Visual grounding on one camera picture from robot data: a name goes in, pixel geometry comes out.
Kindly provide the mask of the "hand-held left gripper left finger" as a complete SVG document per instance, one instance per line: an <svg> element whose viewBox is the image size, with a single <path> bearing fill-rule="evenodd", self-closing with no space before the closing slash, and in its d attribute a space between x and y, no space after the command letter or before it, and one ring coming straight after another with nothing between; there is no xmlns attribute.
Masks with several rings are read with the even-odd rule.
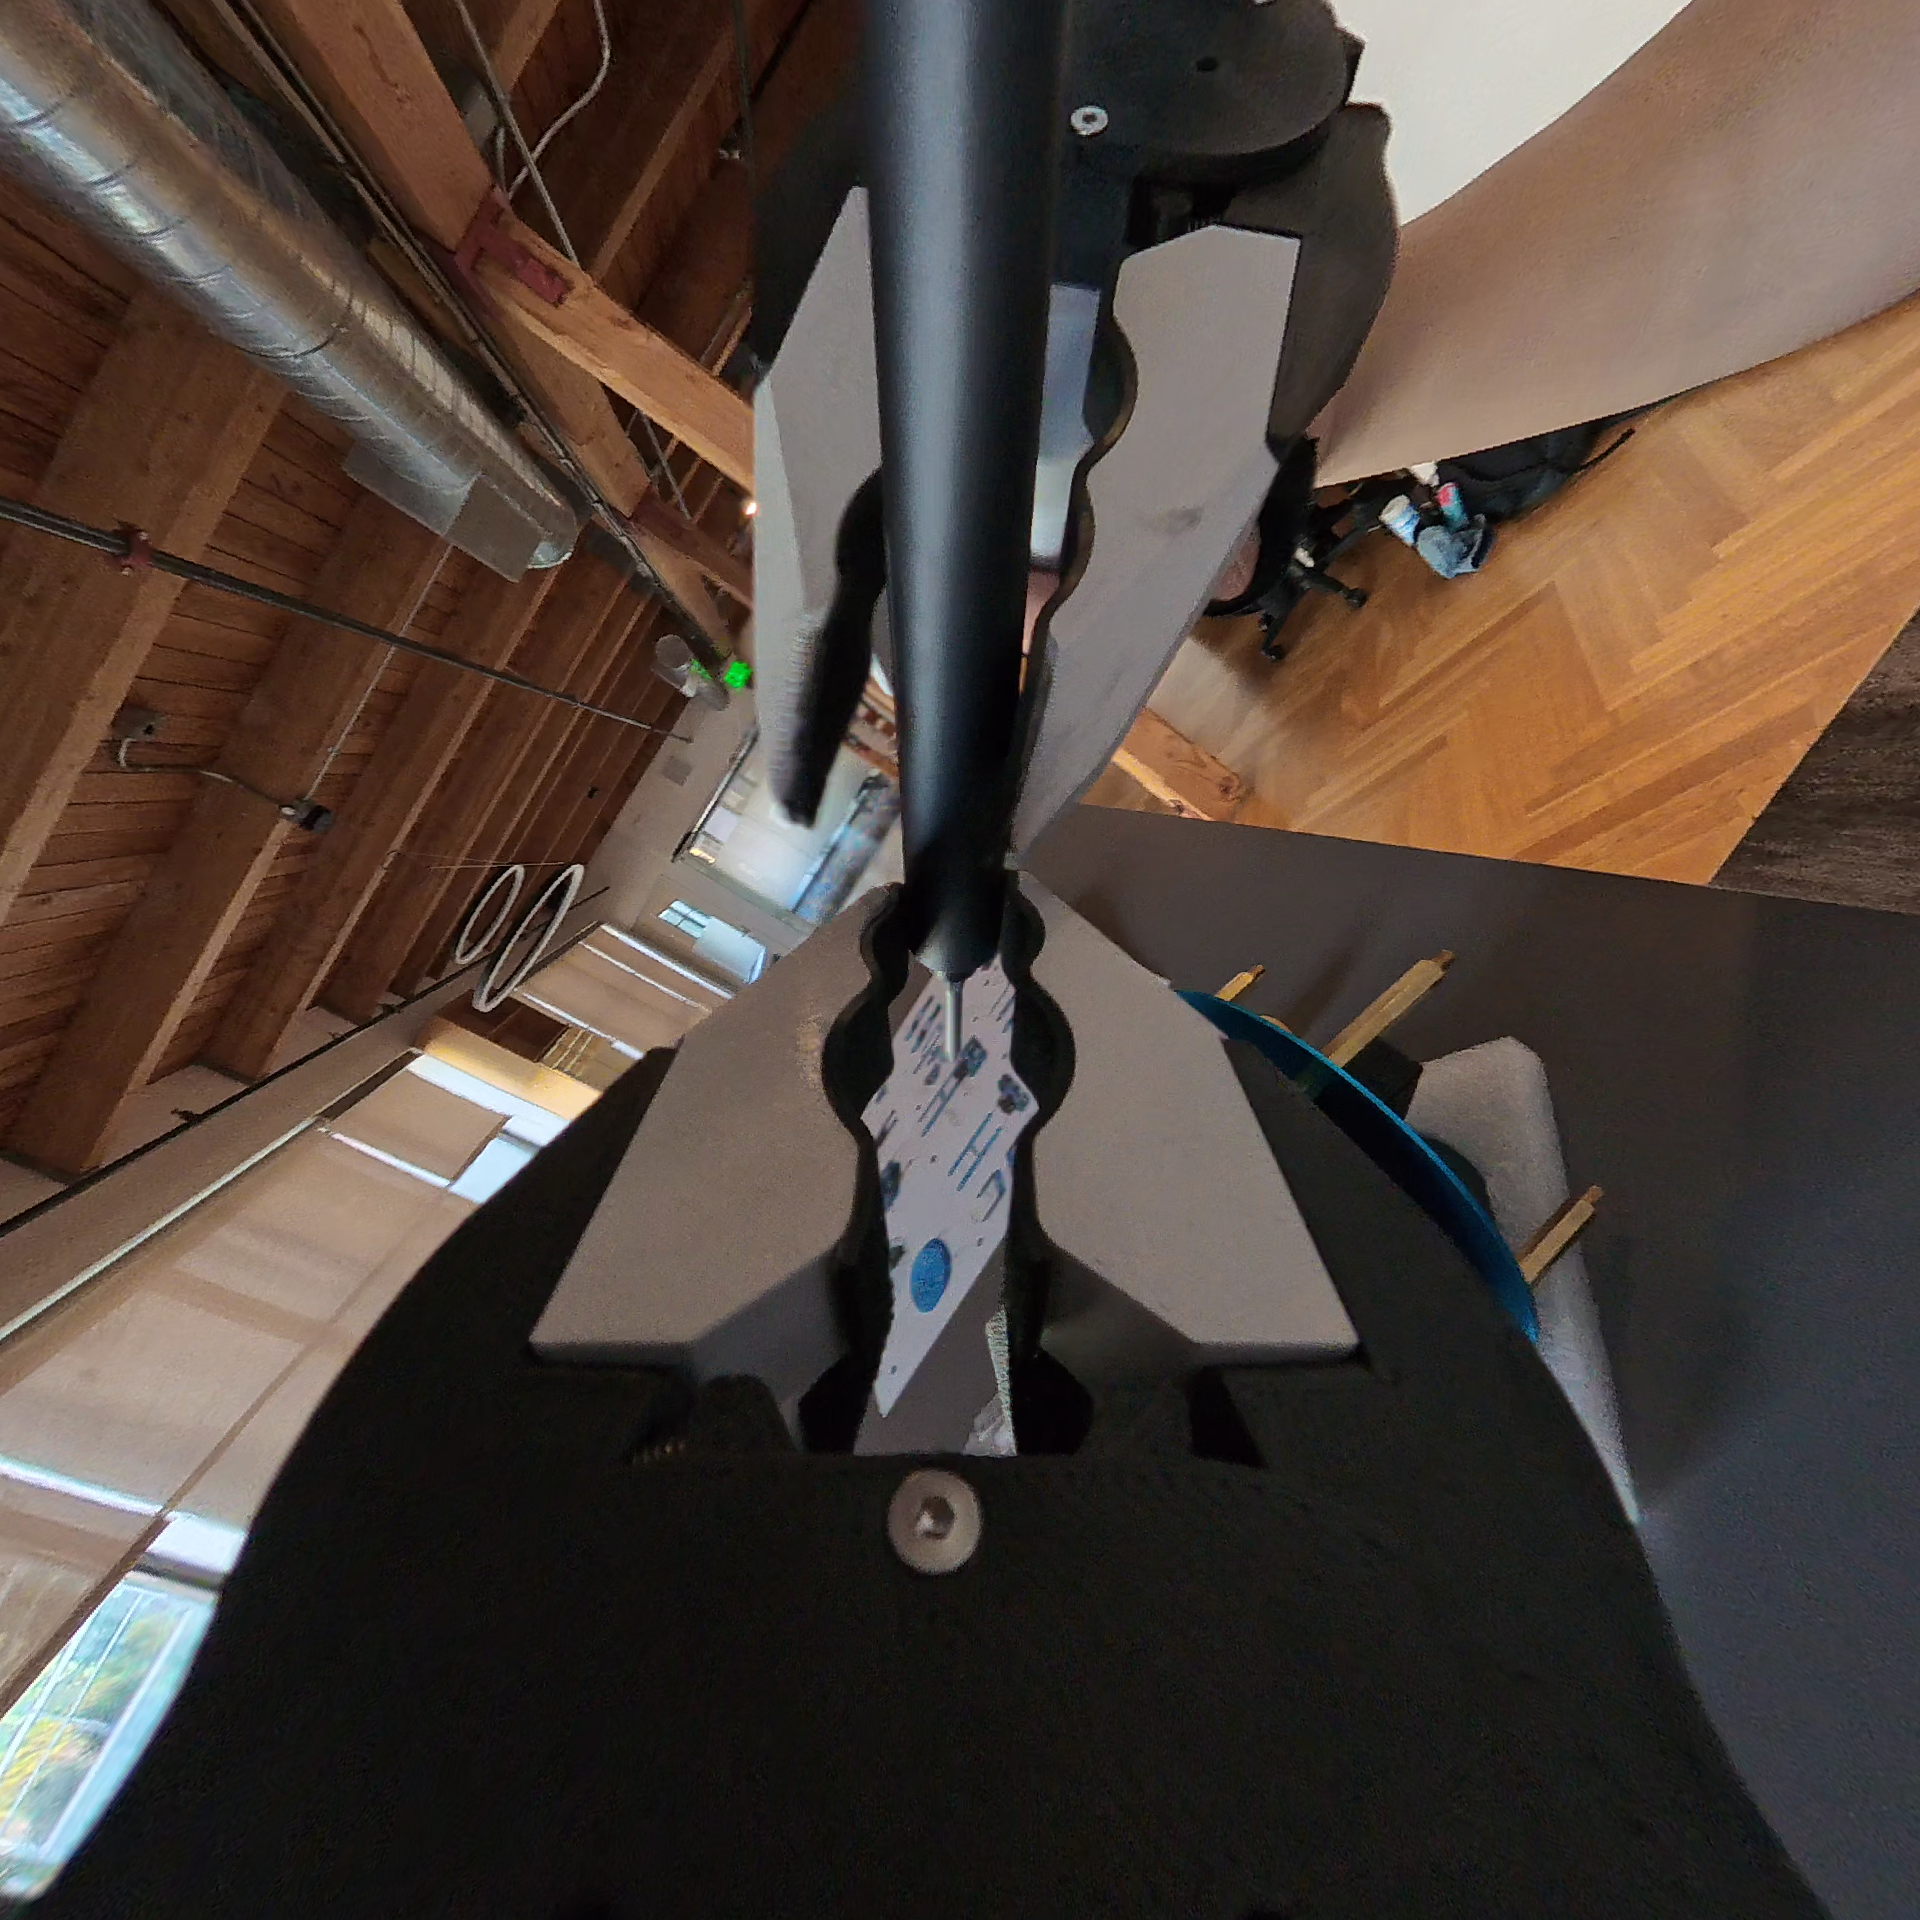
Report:
<svg viewBox="0 0 1920 1920"><path fill-rule="evenodd" d="M893 1285L863 1105L893 1068L881 885L691 1026L533 1329L552 1362L751 1378L808 1452L872 1412Z"/></svg>

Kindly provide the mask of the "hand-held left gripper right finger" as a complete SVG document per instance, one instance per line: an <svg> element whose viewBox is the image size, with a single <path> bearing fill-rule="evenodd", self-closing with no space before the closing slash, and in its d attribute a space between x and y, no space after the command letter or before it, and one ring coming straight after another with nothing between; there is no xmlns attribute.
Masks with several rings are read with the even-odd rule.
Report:
<svg viewBox="0 0 1920 1920"><path fill-rule="evenodd" d="M1018 1452L1118 1388L1339 1364L1359 1334L1215 1026L1043 885L1007 900L1015 1170L1002 1311Z"/></svg>

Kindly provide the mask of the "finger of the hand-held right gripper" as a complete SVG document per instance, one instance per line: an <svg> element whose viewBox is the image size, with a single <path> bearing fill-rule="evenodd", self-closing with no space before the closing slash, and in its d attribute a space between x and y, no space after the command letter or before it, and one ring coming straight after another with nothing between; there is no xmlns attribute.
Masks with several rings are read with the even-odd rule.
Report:
<svg viewBox="0 0 1920 1920"><path fill-rule="evenodd" d="M869 193L842 198L754 397L754 673L782 815L814 824L885 613Z"/></svg>
<svg viewBox="0 0 1920 1920"><path fill-rule="evenodd" d="M1109 762L1273 484L1265 420L1298 254L1288 232L1202 229L1119 266L1133 402L1088 470L1088 557L1047 616L1015 862Z"/></svg>

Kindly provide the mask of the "black electric screwdriver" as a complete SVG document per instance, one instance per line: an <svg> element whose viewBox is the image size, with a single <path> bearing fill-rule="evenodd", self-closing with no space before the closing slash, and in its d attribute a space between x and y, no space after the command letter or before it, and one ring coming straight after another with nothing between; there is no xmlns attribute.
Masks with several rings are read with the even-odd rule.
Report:
<svg viewBox="0 0 1920 1920"><path fill-rule="evenodd" d="M1016 791L1064 5L871 5L861 38L902 926L944 982L1001 944Z"/></svg>

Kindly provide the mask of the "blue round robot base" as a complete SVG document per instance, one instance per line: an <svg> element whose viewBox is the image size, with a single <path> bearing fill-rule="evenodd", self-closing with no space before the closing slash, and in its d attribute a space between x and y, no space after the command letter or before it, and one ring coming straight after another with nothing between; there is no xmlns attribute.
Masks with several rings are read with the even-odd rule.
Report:
<svg viewBox="0 0 1920 1920"><path fill-rule="evenodd" d="M1373 1089L1304 1039L1218 994L1177 990L1225 1038L1249 1047L1309 1096L1394 1186L1427 1214L1529 1344L1541 1338L1530 1285L1493 1210L1450 1162Z"/></svg>

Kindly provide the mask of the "grey desk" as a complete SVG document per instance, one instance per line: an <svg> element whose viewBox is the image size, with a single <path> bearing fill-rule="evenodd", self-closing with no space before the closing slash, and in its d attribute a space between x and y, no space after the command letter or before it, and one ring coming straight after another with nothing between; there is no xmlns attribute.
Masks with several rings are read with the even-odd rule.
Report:
<svg viewBox="0 0 1920 1920"><path fill-rule="evenodd" d="M1823 1906L1915 1916L1915 919L1110 806L1030 864L1312 1039L1450 950L1398 1044L1543 1057L1696 1689Z"/></svg>

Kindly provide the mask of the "black office chair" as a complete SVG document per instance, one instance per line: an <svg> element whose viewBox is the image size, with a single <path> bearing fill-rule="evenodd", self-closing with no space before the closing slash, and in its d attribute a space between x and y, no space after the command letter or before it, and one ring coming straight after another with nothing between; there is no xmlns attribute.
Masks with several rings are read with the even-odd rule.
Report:
<svg viewBox="0 0 1920 1920"><path fill-rule="evenodd" d="M1367 590L1344 585L1314 556L1314 540L1326 530L1314 487L1317 438L1301 433L1280 452L1247 544L1222 569L1203 606L1206 616L1254 616L1259 655L1273 664L1286 657L1282 628L1309 592L1333 597L1349 610L1369 604Z"/></svg>

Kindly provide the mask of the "printed instruction sheet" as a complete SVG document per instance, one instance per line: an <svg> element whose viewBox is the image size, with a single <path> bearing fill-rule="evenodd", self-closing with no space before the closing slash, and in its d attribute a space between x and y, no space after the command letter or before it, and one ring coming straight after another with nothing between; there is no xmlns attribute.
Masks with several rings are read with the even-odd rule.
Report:
<svg viewBox="0 0 1920 1920"><path fill-rule="evenodd" d="M891 1070L861 1118L879 1165L893 1320L872 1408L898 1415L938 1334L974 1303L1011 1210L1016 1146L1040 1105L1015 1068L1016 992L1001 961L949 994L931 978L893 1032Z"/></svg>

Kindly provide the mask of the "blue patterned bag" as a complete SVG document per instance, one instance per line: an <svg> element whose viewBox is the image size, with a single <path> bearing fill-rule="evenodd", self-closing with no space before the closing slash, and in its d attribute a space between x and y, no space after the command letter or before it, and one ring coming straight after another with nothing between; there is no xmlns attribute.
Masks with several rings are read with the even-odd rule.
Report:
<svg viewBox="0 0 1920 1920"><path fill-rule="evenodd" d="M1401 540L1438 578L1473 576L1493 556L1496 525L1438 468L1409 468L1409 492L1385 497L1378 525Z"/></svg>

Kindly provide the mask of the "white foam block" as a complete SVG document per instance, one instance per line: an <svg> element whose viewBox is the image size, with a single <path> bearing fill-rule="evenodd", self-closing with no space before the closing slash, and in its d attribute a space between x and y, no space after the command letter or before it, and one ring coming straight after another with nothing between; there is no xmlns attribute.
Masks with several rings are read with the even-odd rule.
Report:
<svg viewBox="0 0 1920 1920"><path fill-rule="evenodd" d="M1475 1167L1488 1209L1513 1250L1529 1244L1574 1193L1545 1064L1519 1039L1488 1039L1425 1062L1408 1118L1419 1134L1453 1146ZM1625 1518L1639 1525L1613 1369L1577 1247L1546 1265L1533 1303L1543 1362L1599 1454Z"/></svg>

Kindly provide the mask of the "black backpack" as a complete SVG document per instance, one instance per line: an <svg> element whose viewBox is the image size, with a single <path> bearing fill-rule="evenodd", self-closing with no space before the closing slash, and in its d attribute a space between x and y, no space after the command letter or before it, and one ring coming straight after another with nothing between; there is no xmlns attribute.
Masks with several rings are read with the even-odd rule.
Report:
<svg viewBox="0 0 1920 1920"><path fill-rule="evenodd" d="M1464 512L1488 522L1518 521L1609 460L1634 437L1630 415L1598 417L1455 455L1435 465L1435 478L1457 492Z"/></svg>

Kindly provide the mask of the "metal ceiling pipe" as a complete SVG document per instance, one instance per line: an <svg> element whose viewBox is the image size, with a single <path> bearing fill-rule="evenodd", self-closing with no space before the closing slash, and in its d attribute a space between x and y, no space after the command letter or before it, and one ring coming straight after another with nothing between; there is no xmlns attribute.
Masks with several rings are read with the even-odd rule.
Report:
<svg viewBox="0 0 1920 1920"><path fill-rule="evenodd" d="M477 678L496 688L525 693L527 697L535 697L544 703L605 719L627 730L690 743L688 730L669 727L666 721L640 719L635 712L593 703L581 694L569 694L560 688L547 688L535 678L525 678L522 673L512 672L510 668L483 664L465 655L457 655L445 647L403 638L402 633L382 628L362 616L346 615L335 607L325 607L298 593L279 592L274 588L245 581L226 569L207 566L198 559L186 559L175 551L155 546L144 530L134 528L128 521L106 528L61 512L37 506L29 501L14 493L1 493L1 522L31 532L37 537L50 537L64 544L87 548L89 552L97 556L104 564L111 564L123 573L158 573L178 585L195 585L241 604L303 620L331 633L344 633L358 640L382 645L395 653L407 653L423 662L445 664L459 673L465 673L467 678Z"/></svg>

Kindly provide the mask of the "silver ventilation duct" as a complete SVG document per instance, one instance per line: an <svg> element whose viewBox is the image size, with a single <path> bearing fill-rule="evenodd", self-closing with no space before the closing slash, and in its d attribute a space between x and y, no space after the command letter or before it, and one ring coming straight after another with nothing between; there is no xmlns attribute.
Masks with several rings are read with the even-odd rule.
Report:
<svg viewBox="0 0 1920 1920"><path fill-rule="evenodd" d="M151 5L1 5L3 168L349 438L358 487L493 573L581 513Z"/></svg>

